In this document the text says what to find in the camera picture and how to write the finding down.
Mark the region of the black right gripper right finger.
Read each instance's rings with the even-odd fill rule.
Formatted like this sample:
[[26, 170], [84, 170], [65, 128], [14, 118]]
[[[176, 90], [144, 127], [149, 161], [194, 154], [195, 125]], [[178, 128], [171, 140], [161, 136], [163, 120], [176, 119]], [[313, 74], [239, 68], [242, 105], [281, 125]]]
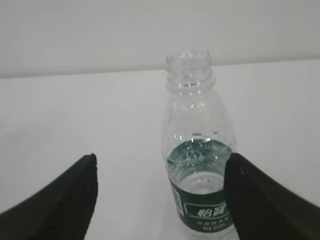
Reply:
[[225, 165], [223, 191], [241, 240], [318, 240], [320, 208], [239, 153]]

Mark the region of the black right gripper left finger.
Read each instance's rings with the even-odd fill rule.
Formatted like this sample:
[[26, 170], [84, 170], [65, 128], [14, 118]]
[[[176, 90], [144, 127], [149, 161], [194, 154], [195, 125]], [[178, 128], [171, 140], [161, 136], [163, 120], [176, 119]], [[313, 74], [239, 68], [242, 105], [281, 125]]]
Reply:
[[98, 161], [84, 155], [44, 188], [0, 214], [2, 240], [83, 240], [98, 198]]

